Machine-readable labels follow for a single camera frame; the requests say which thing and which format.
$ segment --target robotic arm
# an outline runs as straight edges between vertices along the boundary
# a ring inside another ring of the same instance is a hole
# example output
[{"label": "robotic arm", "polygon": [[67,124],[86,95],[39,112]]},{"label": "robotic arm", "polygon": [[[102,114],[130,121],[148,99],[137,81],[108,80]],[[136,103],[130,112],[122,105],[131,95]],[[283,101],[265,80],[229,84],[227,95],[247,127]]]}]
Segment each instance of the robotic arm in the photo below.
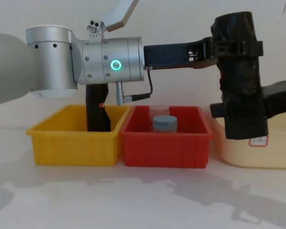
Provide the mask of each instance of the robotic arm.
[{"label": "robotic arm", "polygon": [[[150,97],[152,85],[150,93],[123,95],[122,82],[144,80],[144,70],[151,83],[151,70],[217,64],[223,103],[211,105],[211,111],[213,117],[225,118],[226,137],[266,136],[269,110],[272,115],[286,112],[286,106],[269,105],[283,94],[286,98],[286,82],[268,90],[261,87],[258,57],[263,55],[263,44],[255,37],[252,14],[240,12],[216,18],[211,27],[213,36],[197,42],[143,47],[140,37],[105,39],[105,31],[126,24],[137,3],[121,0],[101,20],[90,20],[86,40],[77,39],[69,28],[51,25],[28,29],[27,45],[0,34],[0,103],[28,92],[39,98],[70,97],[78,83],[87,88],[104,85],[99,94],[106,97],[107,83],[116,83],[117,103],[123,104]],[[86,91],[87,100],[91,94]]]}]

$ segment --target cream plastic bin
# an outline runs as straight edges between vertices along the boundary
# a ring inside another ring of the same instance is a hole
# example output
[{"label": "cream plastic bin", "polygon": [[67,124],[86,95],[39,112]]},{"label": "cream plastic bin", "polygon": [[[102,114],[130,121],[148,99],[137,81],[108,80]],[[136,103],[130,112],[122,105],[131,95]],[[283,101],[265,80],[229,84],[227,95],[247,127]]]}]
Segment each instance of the cream plastic bin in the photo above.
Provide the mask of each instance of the cream plastic bin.
[{"label": "cream plastic bin", "polygon": [[241,167],[286,168],[286,113],[269,119],[268,128],[268,137],[227,140],[225,120],[212,120],[215,146],[224,161]]}]

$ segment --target gray lid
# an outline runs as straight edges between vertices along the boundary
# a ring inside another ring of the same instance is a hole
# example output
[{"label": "gray lid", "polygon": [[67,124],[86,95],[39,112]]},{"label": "gray lid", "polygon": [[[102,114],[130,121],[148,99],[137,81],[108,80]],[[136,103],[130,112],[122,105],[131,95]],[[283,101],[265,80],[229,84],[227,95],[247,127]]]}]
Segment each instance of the gray lid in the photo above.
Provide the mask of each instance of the gray lid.
[{"label": "gray lid", "polygon": [[177,118],[174,116],[157,116],[153,118],[153,129],[159,132],[177,131]]}]

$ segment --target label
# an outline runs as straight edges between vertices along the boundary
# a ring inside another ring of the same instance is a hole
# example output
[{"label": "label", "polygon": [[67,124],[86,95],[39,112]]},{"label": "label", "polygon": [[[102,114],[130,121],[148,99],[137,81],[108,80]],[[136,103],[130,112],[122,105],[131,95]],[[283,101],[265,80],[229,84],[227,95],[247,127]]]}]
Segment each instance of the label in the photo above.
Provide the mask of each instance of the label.
[{"label": "label", "polygon": [[252,147],[266,147],[268,145],[268,139],[268,136],[251,138],[249,145]]}]

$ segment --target white wall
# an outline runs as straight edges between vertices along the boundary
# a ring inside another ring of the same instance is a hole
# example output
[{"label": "white wall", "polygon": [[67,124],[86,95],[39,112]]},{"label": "white wall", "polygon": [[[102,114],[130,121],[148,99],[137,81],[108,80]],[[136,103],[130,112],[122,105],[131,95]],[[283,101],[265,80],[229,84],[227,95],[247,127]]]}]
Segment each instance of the white wall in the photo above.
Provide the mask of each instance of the white wall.
[{"label": "white wall", "polygon": [[[264,41],[260,58],[262,84],[286,79],[286,0],[140,0],[127,26],[106,37],[142,36],[144,45],[192,42],[211,35],[215,17],[236,12],[254,14],[256,35]],[[25,30],[37,24],[61,24],[72,28],[81,39],[86,25],[112,9],[117,0],[0,0],[0,32],[25,41]],[[153,71],[154,94],[137,104],[198,105],[208,111],[220,102],[219,72],[208,69]],[[145,93],[147,81],[125,83],[126,94]],[[31,94],[0,105],[0,127],[29,127],[66,104],[84,103],[80,87],[72,99],[39,100]],[[107,103],[115,103],[115,87],[110,85]]]}]

